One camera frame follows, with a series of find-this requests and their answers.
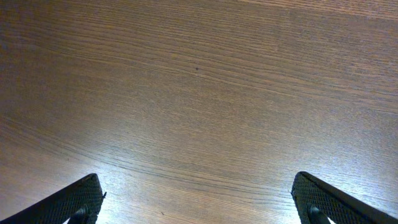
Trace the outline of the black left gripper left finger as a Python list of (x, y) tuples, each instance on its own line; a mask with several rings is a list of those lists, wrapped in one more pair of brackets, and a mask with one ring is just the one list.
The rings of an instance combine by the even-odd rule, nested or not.
[(104, 195), (97, 174), (88, 174), (1, 223), (95, 224)]

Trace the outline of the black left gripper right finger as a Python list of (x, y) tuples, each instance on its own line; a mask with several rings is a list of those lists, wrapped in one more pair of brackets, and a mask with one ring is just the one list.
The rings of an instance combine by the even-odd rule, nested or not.
[(292, 198), (304, 224), (397, 224), (397, 219), (344, 193), (308, 172), (296, 174)]

